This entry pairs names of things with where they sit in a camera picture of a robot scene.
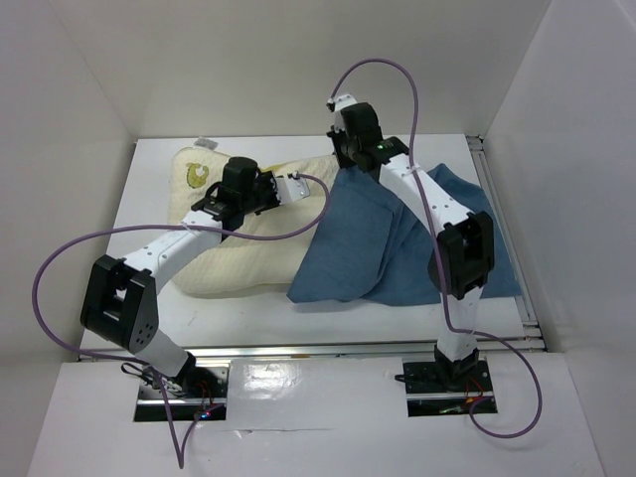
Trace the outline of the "cream quilted pillow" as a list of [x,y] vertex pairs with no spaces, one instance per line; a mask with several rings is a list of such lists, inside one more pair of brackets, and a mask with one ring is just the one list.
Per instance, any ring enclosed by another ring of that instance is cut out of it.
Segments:
[[[168,222],[178,224],[207,189],[222,179],[230,156],[218,149],[218,143],[199,138],[178,151],[172,159]],[[326,155],[290,162],[260,165],[264,172],[287,176],[308,174],[322,181],[308,183],[310,195],[289,206],[248,216],[239,229],[255,236],[279,236],[306,226],[318,217],[325,204],[323,189],[330,189],[339,166],[334,156]],[[312,242],[313,229],[285,240],[256,241],[230,237],[190,262],[173,278],[182,292],[190,295],[215,295],[245,290],[258,285],[289,284]]]

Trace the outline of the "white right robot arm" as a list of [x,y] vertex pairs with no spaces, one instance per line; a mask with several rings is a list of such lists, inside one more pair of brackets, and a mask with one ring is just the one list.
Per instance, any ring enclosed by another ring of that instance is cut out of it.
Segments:
[[495,265],[494,222],[447,193],[415,161],[412,145],[385,137],[373,107],[349,94],[327,102],[327,135],[342,168],[357,168],[393,193],[429,232],[428,273],[440,293],[444,325],[434,346],[433,376],[446,390],[476,371],[478,304]]

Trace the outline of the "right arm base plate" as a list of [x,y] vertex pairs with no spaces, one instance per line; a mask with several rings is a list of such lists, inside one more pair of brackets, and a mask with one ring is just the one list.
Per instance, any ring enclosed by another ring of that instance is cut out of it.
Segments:
[[434,362],[403,363],[394,380],[404,386],[409,417],[467,415],[473,403],[475,414],[498,412],[485,360],[453,383],[442,379]]

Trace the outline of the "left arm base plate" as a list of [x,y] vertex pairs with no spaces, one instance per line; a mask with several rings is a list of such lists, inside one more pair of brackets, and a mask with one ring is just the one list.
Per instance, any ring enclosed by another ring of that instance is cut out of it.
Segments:
[[[230,364],[213,363],[208,367],[213,375],[205,384],[195,384],[184,391],[177,384],[163,378],[172,417],[177,422],[223,421],[227,418],[227,395]],[[138,380],[138,393],[133,420],[135,422],[166,422],[167,412],[158,381],[148,367],[123,364],[121,371]]]

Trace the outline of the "blue fabric pillowcase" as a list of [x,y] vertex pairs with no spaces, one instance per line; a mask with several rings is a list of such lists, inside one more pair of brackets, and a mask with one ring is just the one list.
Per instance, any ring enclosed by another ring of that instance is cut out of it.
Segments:
[[296,304],[437,304],[432,252],[429,232],[394,194],[357,168],[343,169],[287,296]]

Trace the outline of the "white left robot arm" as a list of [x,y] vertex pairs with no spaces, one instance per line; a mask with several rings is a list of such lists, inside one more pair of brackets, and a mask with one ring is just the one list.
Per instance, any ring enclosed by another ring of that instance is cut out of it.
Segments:
[[222,231],[234,232],[246,216],[285,204],[284,182],[249,158],[230,158],[222,180],[191,206],[177,230],[122,258],[106,254],[94,263],[80,323],[154,368],[171,395],[195,392],[211,374],[161,331],[158,295],[186,265],[221,244]]

